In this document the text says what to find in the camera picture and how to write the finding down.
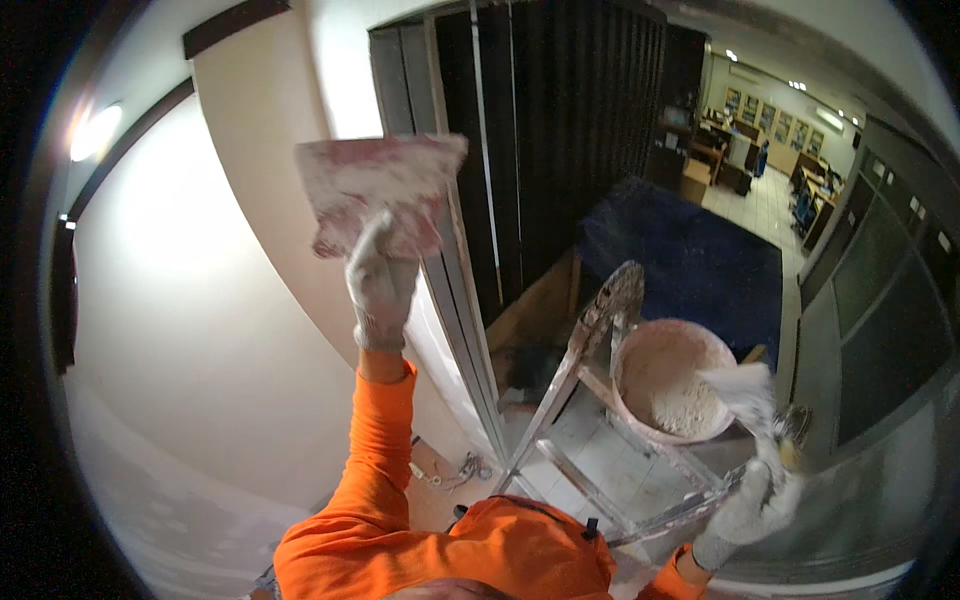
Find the plaster dust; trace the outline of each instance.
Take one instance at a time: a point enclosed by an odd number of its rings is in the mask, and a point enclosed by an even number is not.
[[[623,403],[639,420],[684,438],[707,434],[721,409],[696,370],[708,351],[701,340],[655,336],[624,363]]]

